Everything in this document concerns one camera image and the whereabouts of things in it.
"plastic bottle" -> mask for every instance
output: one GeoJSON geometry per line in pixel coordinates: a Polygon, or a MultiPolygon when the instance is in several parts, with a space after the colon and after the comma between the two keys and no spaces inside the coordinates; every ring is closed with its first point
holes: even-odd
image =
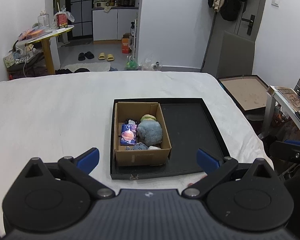
{"type": "Polygon", "coordinates": [[[38,16],[38,26],[47,29],[50,27],[49,14],[46,13],[46,10],[42,10],[38,16]]]}

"metal screw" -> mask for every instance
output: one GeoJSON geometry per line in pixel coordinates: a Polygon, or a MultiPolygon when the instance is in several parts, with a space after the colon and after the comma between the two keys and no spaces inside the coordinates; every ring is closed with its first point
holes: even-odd
{"type": "Polygon", "coordinates": [[[110,197],[112,195],[112,190],[109,188],[101,188],[97,191],[100,197],[110,197]]]}
{"type": "Polygon", "coordinates": [[[189,197],[195,197],[200,194],[200,191],[196,188],[187,188],[184,193],[189,197]]]}

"door lock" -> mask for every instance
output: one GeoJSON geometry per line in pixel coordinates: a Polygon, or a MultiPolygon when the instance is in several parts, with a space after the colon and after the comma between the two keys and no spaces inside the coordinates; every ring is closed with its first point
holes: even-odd
{"type": "Polygon", "coordinates": [[[249,35],[249,36],[251,35],[251,31],[252,31],[252,27],[253,27],[255,17],[256,17],[255,15],[251,14],[250,20],[249,19],[244,19],[244,18],[241,19],[242,21],[249,23],[248,31],[247,31],[247,35],[249,35]]]}

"white cabinet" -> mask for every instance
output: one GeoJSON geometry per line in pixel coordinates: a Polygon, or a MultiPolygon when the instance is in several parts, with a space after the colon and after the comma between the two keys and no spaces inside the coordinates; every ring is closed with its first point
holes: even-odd
{"type": "Polygon", "coordinates": [[[93,40],[116,40],[117,39],[118,9],[94,10],[92,12],[93,40]]]}
{"type": "Polygon", "coordinates": [[[118,40],[121,40],[125,33],[130,33],[131,22],[134,22],[138,9],[119,9],[118,10],[118,40]]]}

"white blanket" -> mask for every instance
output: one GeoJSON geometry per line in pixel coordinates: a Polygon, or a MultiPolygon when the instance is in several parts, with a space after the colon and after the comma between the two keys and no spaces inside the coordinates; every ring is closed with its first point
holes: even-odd
{"type": "Polygon", "coordinates": [[[203,98],[230,155],[251,163],[263,157],[263,144],[243,114],[206,73],[117,71],[23,78],[0,82],[0,234],[4,235],[2,200],[31,157],[44,162],[100,151],[91,176],[118,193],[120,188],[177,188],[203,173],[145,180],[112,180],[110,133],[114,99],[203,98]]]}

